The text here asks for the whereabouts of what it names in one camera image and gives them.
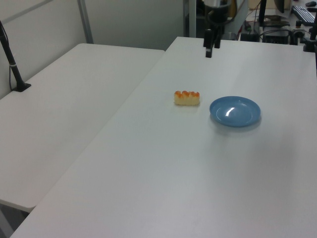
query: table surface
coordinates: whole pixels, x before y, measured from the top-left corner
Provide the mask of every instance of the table surface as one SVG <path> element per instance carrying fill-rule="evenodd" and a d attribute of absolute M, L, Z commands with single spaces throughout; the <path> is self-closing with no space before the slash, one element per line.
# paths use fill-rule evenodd
<path fill-rule="evenodd" d="M 19 237 L 317 236 L 315 55 L 301 47 L 177 38 L 13 234 Z M 199 91 L 197 107 L 176 90 Z M 260 122 L 210 103 L 242 96 Z"/>
<path fill-rule="evenodd" d="M 80 44 L 0 100 L 0 203 L 30 212 L 164 51 Z"/>

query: blue plate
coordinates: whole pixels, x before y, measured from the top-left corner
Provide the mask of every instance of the blue plate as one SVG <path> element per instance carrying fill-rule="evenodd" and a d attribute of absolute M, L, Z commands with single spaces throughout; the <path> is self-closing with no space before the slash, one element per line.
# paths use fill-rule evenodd
<path fill-rule="evenodd" d="M 255 102 L 236 96 L 218 98 L 211 103 L 209 110 L 217 122 L 233 127 L 252 125 L 261 115 L 261 110 Z"/>

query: floor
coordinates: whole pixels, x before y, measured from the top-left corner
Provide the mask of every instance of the floor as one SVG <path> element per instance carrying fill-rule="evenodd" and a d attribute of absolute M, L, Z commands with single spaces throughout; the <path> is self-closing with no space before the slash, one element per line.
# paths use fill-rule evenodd
<path fill-rule="evenodd" d="M 0 204 L 0 238 L 9 238 L 28 213 Z"/>

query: white wall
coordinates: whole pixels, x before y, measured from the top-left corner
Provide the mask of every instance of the white wall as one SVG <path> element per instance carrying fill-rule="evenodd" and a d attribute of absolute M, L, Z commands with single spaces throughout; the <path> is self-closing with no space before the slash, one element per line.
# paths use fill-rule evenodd
<path fill-rule="evenodd" d="M 86 0 L 95 44 L 166 50 L 184 35 L 183 0 Z"/>
<path fill-rule="evenodd" d="M 2 10 L 6 7 L 12 9 L 11 4 L 1 5 Z M 3 26 L 24 81 L 77 44 L 86 42 L 77 0 L 50 1 Z M 8 70 L 8 61 L 1 47 L 0 99 L 10 92 Z"/>

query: keyboard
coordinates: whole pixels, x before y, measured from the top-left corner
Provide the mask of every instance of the keyboard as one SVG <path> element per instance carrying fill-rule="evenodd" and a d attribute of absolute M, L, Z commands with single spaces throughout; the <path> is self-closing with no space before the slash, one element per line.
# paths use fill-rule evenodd
<path fill-rule="evenodd" d="M 304 26 L 313 26 L 315 17 L 302 6 L 292 6 L 292 13 L 303 22 Z"/>

